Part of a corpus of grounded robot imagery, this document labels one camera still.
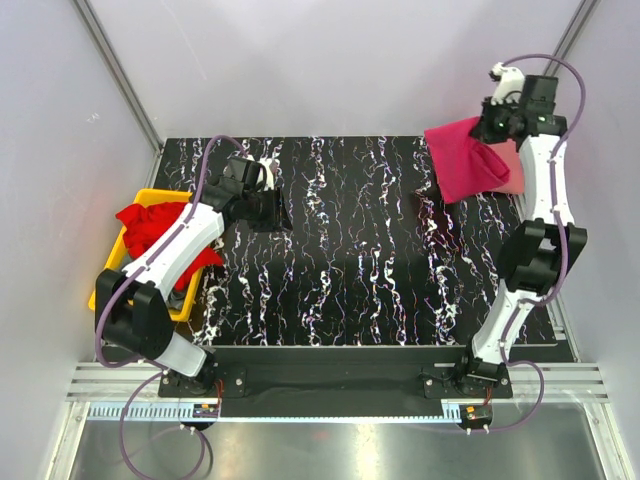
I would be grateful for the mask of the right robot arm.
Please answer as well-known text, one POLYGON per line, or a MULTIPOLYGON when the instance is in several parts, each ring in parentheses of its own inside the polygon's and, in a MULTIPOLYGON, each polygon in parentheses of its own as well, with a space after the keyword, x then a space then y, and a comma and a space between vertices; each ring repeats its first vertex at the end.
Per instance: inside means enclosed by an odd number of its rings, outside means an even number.
POLYGON ((569 127, 554 112, 557 78, 512 67, 491 78, 496 88, 471 135, 487 145, 514 141, 525 176, 524 218, 499 251, 495 301, 450 380, 458 393, 476 398, 508 386, 510 350, 526 318, 558 295, 588 239, 566 193, 569 127))

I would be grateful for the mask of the magenta pink t shirt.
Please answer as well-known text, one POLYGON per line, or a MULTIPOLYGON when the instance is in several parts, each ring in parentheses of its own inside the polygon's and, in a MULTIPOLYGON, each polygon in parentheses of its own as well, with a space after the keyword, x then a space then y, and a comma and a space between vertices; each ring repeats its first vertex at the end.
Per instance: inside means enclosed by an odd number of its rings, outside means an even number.
POLYGON ((487 144, 474 138, 478 116, 424 131, 445 204, 493 191, 510 180, 510 169, 487 144))

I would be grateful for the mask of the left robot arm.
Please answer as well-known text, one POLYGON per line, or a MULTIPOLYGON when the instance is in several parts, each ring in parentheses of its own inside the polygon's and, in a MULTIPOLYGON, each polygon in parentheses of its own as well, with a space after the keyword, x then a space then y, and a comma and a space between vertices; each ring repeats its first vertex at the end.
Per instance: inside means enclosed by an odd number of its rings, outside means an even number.
POLYGON ((145 253, 119 271, 104 269, 95 287, 96 343, 180 374, 193 395, 208 394, 216 382, 211 356, 175 331, 167 300, 198 255, 234 223, 256 232, 291 229, 276 184, 279 167, 275 158, 230 157, 145 253))

